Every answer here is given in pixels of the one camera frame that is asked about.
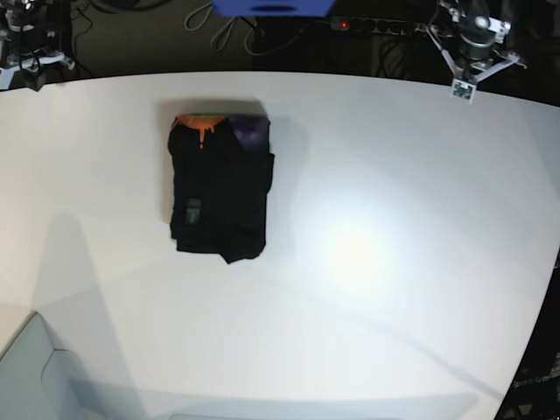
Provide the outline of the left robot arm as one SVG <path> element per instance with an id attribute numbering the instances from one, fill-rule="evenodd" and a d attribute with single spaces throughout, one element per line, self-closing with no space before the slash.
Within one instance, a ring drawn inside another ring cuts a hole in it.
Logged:
<path id="1" fill-rule="evenodd" d="M 451 40 L 444 41 L 436 25 L 440 11 L 451 20 Z M 490 15 L 485 1 L 437 1 L 426 33 L 451 72 L 451 86 L 474 91 L 479 83 L 525 60 L 503 47 L 512 24 Z"/>

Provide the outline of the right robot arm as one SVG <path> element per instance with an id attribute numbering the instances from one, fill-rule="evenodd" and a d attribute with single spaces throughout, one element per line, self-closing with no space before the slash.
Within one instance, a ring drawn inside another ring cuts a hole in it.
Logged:
<path id="1" fill-rule="evenodd" d="M 1 2 L 1 89 L 16 78 L 39 91 L 46 70 L 73 71 L 76 67 L 69 1 Z"/>

